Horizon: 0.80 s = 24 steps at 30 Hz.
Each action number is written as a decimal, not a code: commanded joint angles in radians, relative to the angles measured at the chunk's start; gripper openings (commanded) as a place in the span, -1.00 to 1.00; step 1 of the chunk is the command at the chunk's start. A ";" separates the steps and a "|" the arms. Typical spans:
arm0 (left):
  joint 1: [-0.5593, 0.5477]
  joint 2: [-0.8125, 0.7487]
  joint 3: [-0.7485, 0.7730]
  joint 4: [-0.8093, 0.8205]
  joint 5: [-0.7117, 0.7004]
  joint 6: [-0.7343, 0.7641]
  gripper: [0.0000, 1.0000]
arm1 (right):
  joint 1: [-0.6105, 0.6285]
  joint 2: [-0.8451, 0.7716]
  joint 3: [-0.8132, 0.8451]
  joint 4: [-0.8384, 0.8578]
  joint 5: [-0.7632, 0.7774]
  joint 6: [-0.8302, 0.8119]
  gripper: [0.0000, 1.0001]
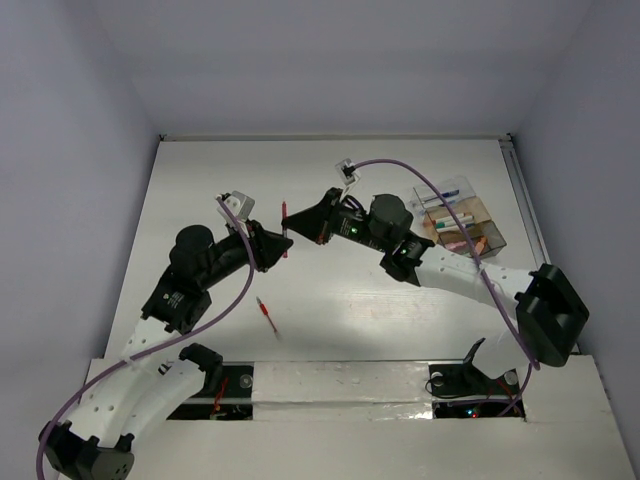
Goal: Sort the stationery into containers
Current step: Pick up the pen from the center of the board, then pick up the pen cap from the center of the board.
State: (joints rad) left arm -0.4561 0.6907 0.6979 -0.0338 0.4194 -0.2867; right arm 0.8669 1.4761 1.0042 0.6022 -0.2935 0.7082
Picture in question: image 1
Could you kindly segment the red gel pen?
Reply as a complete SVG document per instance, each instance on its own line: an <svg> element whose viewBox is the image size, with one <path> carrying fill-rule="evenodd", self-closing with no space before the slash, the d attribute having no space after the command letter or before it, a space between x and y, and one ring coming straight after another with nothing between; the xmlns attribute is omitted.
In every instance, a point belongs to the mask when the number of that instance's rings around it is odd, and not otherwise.
<svg viewBox="0 0 640 480"><path fill-rule="evenodd" d="M281 231L282 231L283 237L285 237L285 238L288 238L287 229L286 229L286 227L284 225L284 221L287 218L287 213L288 213L287 212L287 203L286 203L286 200L283 200L281 202ZM283 253L283 258L284 259L288 259L288 257L289 257L289 252L288 252L288 250L286 250Z"/></svg>

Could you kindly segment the red ballpoint pen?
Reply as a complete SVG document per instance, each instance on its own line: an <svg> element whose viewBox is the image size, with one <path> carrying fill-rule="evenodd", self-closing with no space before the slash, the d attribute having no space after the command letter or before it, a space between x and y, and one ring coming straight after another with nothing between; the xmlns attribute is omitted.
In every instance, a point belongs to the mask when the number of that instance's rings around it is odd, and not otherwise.
<svg viewBox="0 0 640 480"><path fill-rule="evenodd" d="M267 320L267 322L268 322L268 324L269 324L269 326L270 326L270 328L271 328L271 330L272 330L272 332L273 332L273 334L274 334L275 338L276 338L278 341L280 341L280 340L281 340L280 332L279 332L279 330L278 330L278 328L277 328L276 324L275 324L275 323L274 323L274 321L272 320L272 318L271 318L271 316L270 316L270 313L269 313L269 310L268 310L267 306L264 304L264 302L262 301L262 299L261 299L259 296L257 296L257 297L256 297L256 302L257 302L257 305L258 305L258 307L259 307L259 309L260 309L260 311L261 311L262 315L263 315L263 316L265 317L265 319Z"/></svg>

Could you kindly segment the red capped white marker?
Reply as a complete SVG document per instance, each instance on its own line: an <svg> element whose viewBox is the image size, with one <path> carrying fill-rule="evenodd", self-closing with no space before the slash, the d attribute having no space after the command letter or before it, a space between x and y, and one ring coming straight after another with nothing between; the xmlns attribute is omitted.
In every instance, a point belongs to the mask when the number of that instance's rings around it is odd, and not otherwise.
<svg viewBox="0 0 640 480"><path fill-rule="evenodd" d="M459 214L455 217L449 216L434 220L433 223L437 228L442 228L445 226L451 226L455 224L457 221L465 224L474 220L474 216L472 214Z"/></svg>

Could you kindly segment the green capped white marker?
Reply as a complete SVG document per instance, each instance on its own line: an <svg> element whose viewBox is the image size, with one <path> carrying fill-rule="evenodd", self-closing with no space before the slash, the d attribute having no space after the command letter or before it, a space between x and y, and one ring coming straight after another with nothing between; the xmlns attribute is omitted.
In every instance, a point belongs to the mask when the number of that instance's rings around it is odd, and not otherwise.
<svg viewBox="0 0 640 480"><path fill-rule="evenodd" d="M450 220L447 220L447 221L444 221L444 222L437 222L437 223L434 224L434 226L435 226L435 228L437 230L437 229L440 229L440 228L443 228L443 227L447 227L447 226L452 226L452 225L455 225L455 224L458 225L459 223L460 224L464 224L464 222L465 222L464 218L461 218L461 219L450 219Z"/></svg>

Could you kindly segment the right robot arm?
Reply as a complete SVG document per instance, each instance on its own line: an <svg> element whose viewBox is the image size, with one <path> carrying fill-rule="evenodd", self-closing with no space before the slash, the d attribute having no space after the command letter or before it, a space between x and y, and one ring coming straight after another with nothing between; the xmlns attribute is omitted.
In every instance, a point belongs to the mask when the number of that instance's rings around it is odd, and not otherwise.
<svg viewBox="0 0 640 480"><path fill-rule="evenodd" d="M351 207L339 188L314 206L284 217L281 225L319 245L340 236L382 252L380 265L393 279L448 291L494 307L504 333L477 341L460 368L462 384L482 392L508 370L527 364L564 366L589 311L555 265L536 271L478 264L411 229L413 216L391 194L374 196L369 208Z"/></svg>

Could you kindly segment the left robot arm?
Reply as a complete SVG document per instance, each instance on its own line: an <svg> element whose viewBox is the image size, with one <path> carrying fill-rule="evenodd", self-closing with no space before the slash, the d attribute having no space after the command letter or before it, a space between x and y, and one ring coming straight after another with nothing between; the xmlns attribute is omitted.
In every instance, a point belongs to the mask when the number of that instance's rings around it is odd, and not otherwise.
<svg viewBox="0 0 640 480"><path fill-rule="evenodd" d="M228 231L220 241L202 225L177 234L169 265L120 359L89 380L42 429L37 477L50 465L69 479L124 479L142 441L184 400L217 391L223 359L195 336L240 301L202 323L210 288L243 267L251 275L268 271L293 245L253 220L230 220Z"/></svg>

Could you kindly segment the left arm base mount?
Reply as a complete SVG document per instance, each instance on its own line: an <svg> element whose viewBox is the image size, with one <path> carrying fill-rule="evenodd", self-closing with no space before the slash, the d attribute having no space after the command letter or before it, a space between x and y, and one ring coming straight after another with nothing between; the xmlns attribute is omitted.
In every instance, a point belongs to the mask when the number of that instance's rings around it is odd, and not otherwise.
<svg viewBox="0 0 640 480"><path fill-rule="evenodd" d="M168 420L244 421L253 419L253 364L225 364L217 381L179 405Z"/></svg>

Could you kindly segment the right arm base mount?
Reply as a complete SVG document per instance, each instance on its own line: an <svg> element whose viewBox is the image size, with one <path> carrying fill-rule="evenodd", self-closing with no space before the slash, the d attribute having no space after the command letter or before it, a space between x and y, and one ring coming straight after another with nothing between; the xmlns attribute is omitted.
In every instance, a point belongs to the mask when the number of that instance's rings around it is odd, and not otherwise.
<svg viewBox="0 0 640 480"><path fill-rule="evenodd" d="M515 370L490 379L472 364L483 342L475 342L461 362L429 365L425 390L435 419L526 417Z"/></svg>

